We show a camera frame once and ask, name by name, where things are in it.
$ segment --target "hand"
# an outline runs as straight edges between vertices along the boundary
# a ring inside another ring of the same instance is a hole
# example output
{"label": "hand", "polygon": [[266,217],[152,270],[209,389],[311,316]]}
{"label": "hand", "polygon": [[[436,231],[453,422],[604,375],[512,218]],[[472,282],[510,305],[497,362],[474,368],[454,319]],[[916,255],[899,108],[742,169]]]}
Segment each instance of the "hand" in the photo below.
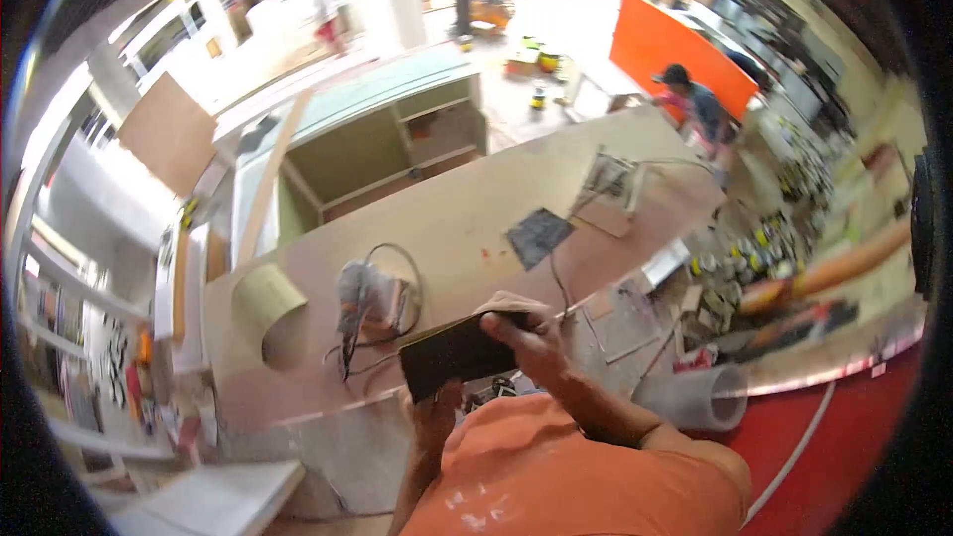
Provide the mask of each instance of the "hand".
{"label": "hand", "polygon": [[440,455],[457,424],[455,411],[463,405],[463,383],[450,379],[433,397],[416,404],[404,387],[400,403],[413,426],[413,447],[421,453]]}
{"label": "hand", "polygon": [[529,313],[527,325],[533,328],[532,332],[522,331],[506,318],[492,312],[483,315],[480,328],[513,349],[519,370],[533,383],[550,389],[569,369],[562,336],[549,306],[509,292],[496,292],[490,302],[476,312],[484,310]]}

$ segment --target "paint can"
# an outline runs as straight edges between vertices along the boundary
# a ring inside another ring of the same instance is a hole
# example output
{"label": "paint can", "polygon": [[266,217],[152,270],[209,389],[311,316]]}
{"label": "paint can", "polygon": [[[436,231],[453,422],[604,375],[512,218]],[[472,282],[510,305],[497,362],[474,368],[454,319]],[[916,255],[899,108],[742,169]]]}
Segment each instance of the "paint can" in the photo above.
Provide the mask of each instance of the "paint can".
{"label": "paint can", "polygon": [[559,54],[541,50],[539,60],[540,70],[543,73],[552,73],[559,66]]}
{"label": "paint can", "polygon": [[457,43],[460,46],[460,50],[463,52],[470,52],[474,47],[474,37],[467,34],[457,38]]}

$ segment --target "orange t-shirt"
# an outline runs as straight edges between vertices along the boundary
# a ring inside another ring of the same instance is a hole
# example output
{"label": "orange t-shirt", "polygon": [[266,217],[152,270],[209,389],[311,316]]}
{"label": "orange t-shirt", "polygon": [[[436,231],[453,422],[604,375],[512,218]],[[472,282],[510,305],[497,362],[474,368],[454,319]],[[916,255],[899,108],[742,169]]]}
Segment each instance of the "orange t-shirt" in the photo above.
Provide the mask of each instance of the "orange t-shirt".
{"label": "orange t-shirt", "polygon": [[709,462],[590,441],[540,393],[467,416],[401,534],[721,536],[744,519],[738,487]]}

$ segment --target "sandpaper block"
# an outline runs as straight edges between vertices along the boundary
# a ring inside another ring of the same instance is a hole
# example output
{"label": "sandpaper block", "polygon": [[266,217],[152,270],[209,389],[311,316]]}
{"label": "sandpaper block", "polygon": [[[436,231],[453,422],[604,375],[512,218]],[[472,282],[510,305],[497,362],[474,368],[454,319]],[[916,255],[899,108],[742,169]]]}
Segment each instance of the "sandpaper block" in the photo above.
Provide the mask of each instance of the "sandpaper block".
{"label": "sandpaper block", "polygon": [[[476,313],[400,339],[400,366],[414,403],[429,398],[450,379],[473,381],[517,368],[513,350],[479,328]],[[523,330],[526,312],[496,311]]]}

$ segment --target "man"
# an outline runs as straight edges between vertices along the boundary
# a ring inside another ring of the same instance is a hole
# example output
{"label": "man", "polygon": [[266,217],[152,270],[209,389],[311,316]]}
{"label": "man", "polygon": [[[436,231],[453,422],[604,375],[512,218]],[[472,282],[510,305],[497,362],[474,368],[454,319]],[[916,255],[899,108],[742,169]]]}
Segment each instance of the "man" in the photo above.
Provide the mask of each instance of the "man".
{"label": "man", "polygon": [[312,0],[315,6],[315,38],[328,45],[333,54],[344,54],[344,42],[335,32],[335,19],[338,18],[338,5],[335,0]]}
{"label": "man", "polygon": [[704,141],[708,159],[716,163],[715,178],[721,189],[728,186],[728,172],[734,159],[730,147],[734,139],[731,118],[712,90],[689,77],[685,67],[673,64],[661,75],[652,77],[665,83],[666,91],[652,99],[653,105],[667,104],[685,113],[687,122]]}
{"label": "man", "polygon": [[480,310],[529,311],[533,332],[487,313],[480,327],[545,389],[496,398],[454,428],[462,386],[416,406],[389,536],[737,533],[751,477],[727,447],[693,441],[569,363],[544,304],[497,292]]}

